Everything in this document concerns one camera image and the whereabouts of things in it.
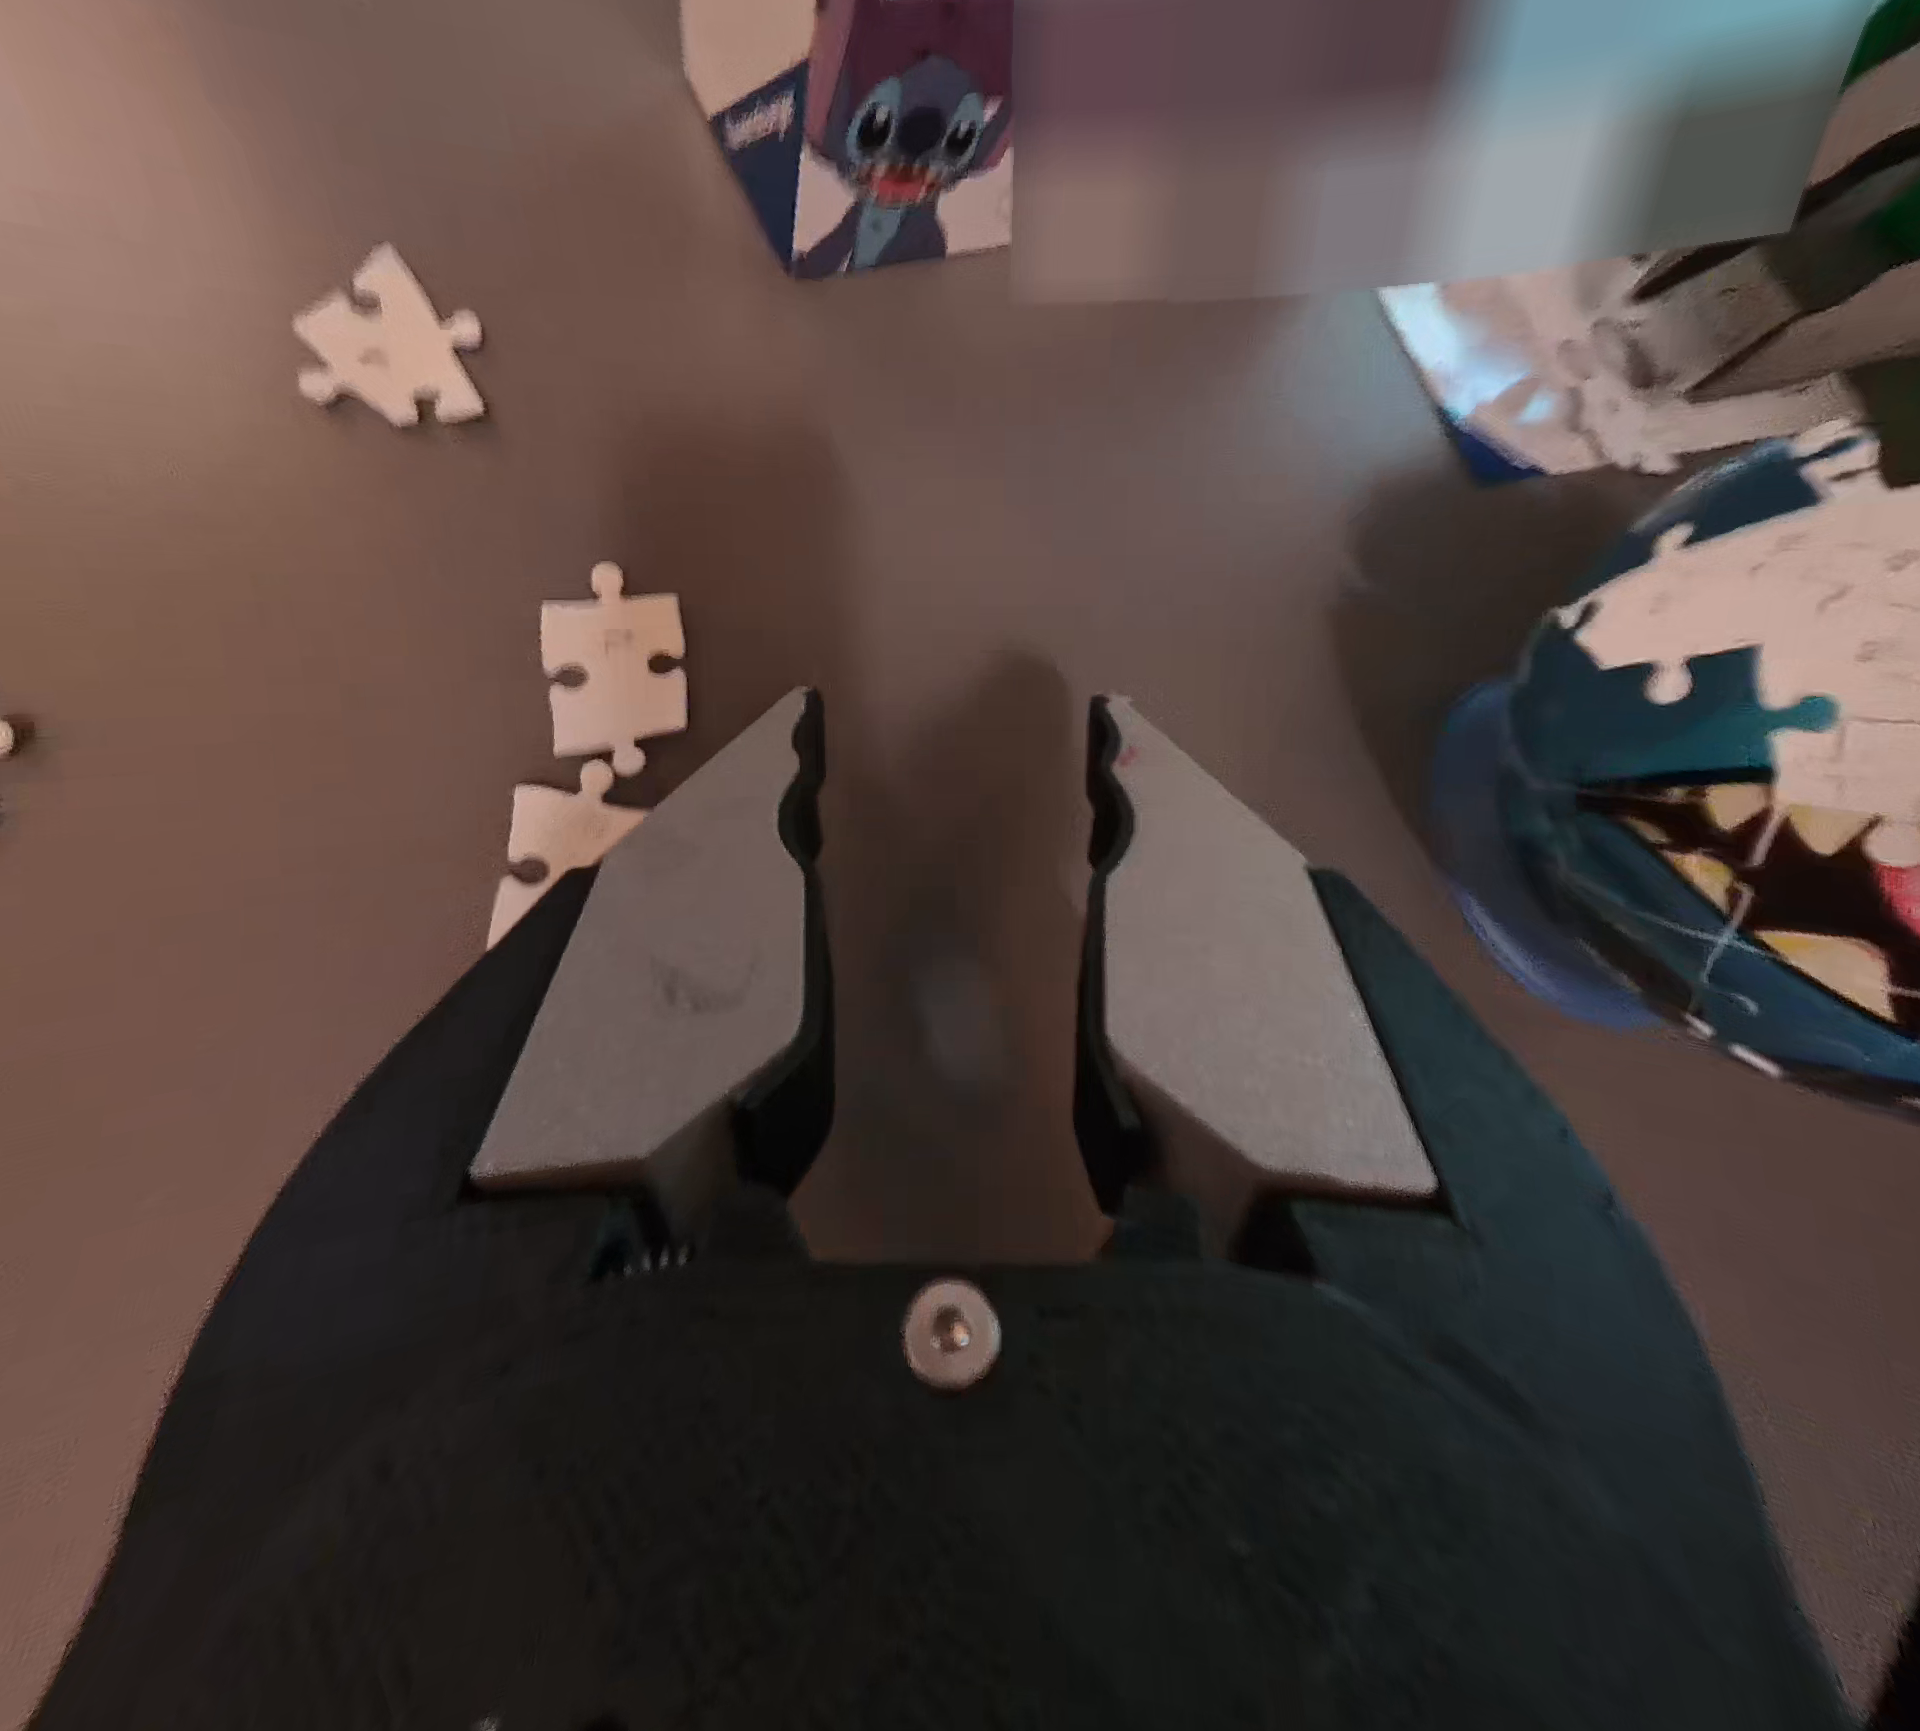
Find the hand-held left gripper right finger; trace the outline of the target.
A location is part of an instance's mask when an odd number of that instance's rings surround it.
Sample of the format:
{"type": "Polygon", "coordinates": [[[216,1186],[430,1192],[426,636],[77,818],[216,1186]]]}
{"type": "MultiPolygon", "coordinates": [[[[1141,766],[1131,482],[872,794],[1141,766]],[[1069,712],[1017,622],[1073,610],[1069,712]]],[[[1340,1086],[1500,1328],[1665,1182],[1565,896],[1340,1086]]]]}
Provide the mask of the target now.
{"type": "Polygon", "coordinates": [[[1309,858],[1116,694],[1089,708],[1087,800],[1073,1136],[1099,1210],[1435,1204],[1309,858]]]}

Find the white instruction leaflet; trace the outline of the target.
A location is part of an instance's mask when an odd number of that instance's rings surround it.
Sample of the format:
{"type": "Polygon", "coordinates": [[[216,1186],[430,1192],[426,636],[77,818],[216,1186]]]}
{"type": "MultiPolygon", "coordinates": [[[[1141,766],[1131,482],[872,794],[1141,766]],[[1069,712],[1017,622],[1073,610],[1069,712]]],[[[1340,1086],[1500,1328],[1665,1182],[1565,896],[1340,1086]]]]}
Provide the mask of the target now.
{"type": "Polygon", "coordinates": [[[1662,475],[1714,447],[1677,401],[1632,391],[1598,353],[1623,269],[1380,289],[1380,315],[1460,459],[1487,482],[1588,471],[1662,475]]]}

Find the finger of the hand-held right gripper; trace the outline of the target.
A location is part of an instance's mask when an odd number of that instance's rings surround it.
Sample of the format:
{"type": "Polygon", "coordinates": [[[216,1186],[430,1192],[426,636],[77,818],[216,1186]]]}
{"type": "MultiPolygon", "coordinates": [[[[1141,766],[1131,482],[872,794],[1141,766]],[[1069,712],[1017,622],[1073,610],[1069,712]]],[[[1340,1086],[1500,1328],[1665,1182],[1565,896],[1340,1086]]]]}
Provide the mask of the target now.
{"type": "Polygon", "coordinates": [[[1827,185],[1916,127],[1919,65],[1877,65],[1864,71],[1840,91],[1807,185],[1827,185]]]}
{"type": "Polygon", "coordinates": [[[1632,389],[1743,401],[1916,357],[1915,203],[1659,261],[1632,293],[1632,389]]]}

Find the blue round ball stand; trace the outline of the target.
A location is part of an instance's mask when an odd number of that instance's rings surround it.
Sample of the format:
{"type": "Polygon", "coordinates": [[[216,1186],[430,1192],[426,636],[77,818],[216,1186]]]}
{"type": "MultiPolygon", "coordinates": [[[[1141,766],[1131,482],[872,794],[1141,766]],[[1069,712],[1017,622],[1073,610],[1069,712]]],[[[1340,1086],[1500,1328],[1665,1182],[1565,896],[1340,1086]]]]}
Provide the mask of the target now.
{"type": "Polygon", "coordinates": [[[1498,970],[1577,1024],[1648,1032],[1659,1010],[1542,904],[1502,822],[1512,684],[1471,688],[1443,720],[1426,774],[1426,824],[1458,914],[1498,970]]]}

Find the partly built blue puzzle ball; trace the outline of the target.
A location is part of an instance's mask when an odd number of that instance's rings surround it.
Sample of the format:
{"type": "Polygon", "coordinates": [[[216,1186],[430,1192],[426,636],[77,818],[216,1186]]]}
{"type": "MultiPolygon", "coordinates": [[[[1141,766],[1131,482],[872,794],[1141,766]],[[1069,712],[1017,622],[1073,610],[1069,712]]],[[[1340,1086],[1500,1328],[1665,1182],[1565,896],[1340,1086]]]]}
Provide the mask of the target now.
{"type": "Polygon", "coordinates": [[[1549,610],[1491,726],[1515,962],[1916,1122],[1916,488],[1823,429],[1692,479],[1549,610]]]}

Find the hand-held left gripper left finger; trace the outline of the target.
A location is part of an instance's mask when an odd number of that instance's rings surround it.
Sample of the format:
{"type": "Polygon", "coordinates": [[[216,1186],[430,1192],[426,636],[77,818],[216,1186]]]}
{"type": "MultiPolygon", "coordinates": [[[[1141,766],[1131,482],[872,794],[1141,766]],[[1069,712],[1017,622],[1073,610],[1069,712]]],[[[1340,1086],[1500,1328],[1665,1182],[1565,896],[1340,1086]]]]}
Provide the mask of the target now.
{"type": "Polygon", "coordinates": [[[478,1190],[790,1200],[835,1124],[826,710],[797,688],[606,854],[469,1168],[478,1190]]]}

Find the printed cardboard puzzle box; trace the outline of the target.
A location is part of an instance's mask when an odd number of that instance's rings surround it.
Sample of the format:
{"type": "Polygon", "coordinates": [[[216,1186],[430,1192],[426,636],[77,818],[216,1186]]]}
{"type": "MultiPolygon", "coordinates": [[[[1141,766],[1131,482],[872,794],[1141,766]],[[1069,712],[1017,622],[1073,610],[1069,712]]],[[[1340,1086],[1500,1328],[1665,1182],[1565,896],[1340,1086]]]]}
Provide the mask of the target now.
{"type": "Polygon", "coordinates": [[[687,87],[801,281],[1011,245],[1015,0],[679,0],[687,87]]]}

